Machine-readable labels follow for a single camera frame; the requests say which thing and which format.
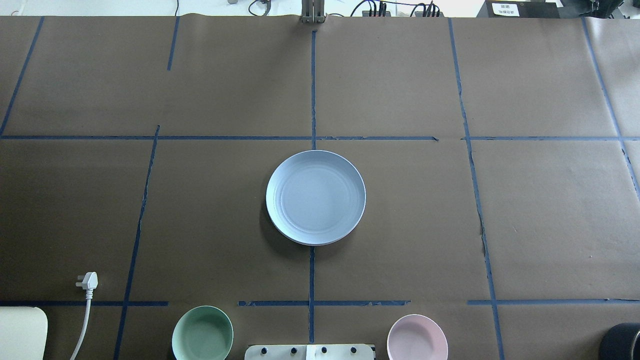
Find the white label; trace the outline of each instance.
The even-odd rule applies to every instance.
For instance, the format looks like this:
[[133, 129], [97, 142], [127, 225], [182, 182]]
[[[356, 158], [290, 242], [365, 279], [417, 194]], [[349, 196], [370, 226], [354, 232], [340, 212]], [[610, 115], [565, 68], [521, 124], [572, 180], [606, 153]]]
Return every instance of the white label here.
[[518, 13], [518, 5], [516, 4], [497, 4], [491, 3], [493, 13], [502, 16], [520, 16]]

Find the black box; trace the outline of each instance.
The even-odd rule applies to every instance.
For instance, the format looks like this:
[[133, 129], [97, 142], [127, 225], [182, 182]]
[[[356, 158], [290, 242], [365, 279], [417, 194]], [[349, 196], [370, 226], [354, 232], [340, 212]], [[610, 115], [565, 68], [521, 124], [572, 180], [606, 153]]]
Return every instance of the black box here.
[[560, 19], [555, 3], [486, 0], [476, 17], [539, 17]]

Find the black cup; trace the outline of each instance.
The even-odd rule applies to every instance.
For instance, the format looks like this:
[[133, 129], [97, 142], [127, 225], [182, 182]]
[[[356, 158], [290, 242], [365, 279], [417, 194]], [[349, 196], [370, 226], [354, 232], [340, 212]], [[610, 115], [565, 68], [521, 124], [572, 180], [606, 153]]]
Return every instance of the black cup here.
[[640, 323], [621, 323], [600, 342], [600, 360], [640, 360]]

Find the white floor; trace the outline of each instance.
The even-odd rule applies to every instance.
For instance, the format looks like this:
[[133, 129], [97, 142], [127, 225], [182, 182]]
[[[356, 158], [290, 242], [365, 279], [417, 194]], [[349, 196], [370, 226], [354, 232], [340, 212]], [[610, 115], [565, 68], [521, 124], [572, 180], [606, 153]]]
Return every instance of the white floor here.
[[[227, 0], [180, 0], [179, 15], [201, 13], [203, 15], [250, 15], [247, 7], [252, 0], [238, 0], [228, 4]], [[415, 0], [400, 2], [418, 3]], [[447, 17], [475, 17], [484, 0], [436, 0], [435, 3]], [[633, 19], [640, 19], [640, 9], [631, 6], [632, 0], [625, 0], [620, 10]], [[327, 13], [348, 16], [359, 0], [326, 0]], [[60, 15], [60, 16], [172, 16], [177, 0], [2, 0], [0, 15]], [[361, 9], [368, 9], [364, 4]], [[387, 10], [392, 16], [408, 16], [412, 6], [389, 4]], [[252, 7], [253, 12], [262, 13], [264, 7], [259, 2]], [[269, 15], [301, 13], [301, 0], [272, 0]]]

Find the metal bracket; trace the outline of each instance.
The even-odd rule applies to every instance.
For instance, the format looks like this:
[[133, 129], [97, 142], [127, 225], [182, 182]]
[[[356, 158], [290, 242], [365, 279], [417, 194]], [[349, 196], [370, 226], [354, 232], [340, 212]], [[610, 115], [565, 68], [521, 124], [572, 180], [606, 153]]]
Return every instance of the metal bracket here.
[[304, 23], [322, 23], [326, 19], [324, 14], [324, 0], [302, 0], [302, 16]]
[[244, 360], [375, 360], [372, 345], [253, 345], [246, 349]]

